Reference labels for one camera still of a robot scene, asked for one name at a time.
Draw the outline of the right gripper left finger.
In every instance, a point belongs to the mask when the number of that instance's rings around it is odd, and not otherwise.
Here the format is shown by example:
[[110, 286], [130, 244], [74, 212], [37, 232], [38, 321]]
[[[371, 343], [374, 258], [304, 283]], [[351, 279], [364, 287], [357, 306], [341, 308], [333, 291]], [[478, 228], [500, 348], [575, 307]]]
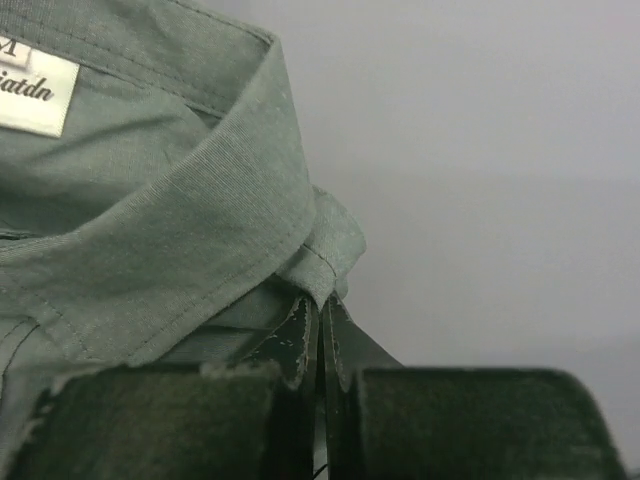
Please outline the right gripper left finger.
[[165, 363], [57, 379], [24, 439], [28, 479], [309, 479], [318, 319], [299, 298], [230, 365]]

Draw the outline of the grey button shirt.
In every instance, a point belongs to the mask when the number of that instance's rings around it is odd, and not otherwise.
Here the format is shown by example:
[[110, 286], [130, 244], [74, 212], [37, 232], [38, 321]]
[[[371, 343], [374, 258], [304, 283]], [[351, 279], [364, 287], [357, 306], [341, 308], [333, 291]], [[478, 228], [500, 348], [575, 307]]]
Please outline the grey button shirt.
[[1, 475], [74, 373], [230, 365], [366, 248], [280, 40], [189, 1], [1, 5]]

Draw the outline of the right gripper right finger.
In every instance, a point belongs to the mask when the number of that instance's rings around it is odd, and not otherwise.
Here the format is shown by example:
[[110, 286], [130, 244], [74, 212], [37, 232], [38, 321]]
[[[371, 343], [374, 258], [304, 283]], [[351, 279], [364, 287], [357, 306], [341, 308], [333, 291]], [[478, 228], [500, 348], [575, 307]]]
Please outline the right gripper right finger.
[[624, 479], [586, 386], [558, 369], [404, 366], [322, 310], [332, 479]]

